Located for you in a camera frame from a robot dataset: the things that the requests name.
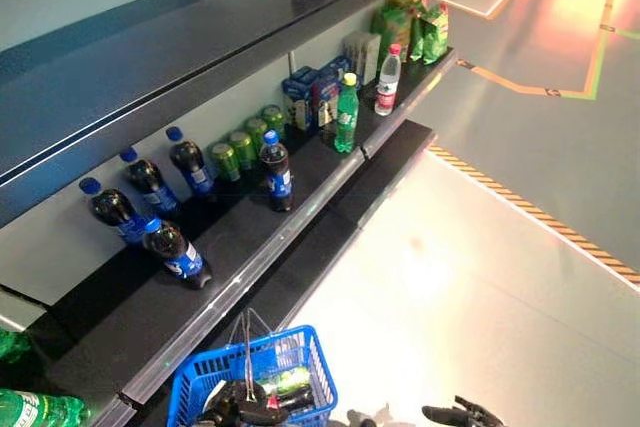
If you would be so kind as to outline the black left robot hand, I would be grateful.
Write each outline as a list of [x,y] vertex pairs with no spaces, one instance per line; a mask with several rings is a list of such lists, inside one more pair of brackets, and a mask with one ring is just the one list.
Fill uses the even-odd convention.
[[251,387],[254,400],[247,399],[245,381],[220,381],[207,397],[194,426],[274,426],[277,418],[267,408],[264,388],[256,382]]

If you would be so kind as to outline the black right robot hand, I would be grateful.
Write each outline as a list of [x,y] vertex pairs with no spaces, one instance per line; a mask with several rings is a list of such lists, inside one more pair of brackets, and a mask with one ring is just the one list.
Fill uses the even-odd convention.
[[506,424],[483,406],[461,396],[454,397],[450,408],[423,406],[422,414],[430,421],[454,427],[505,427]]

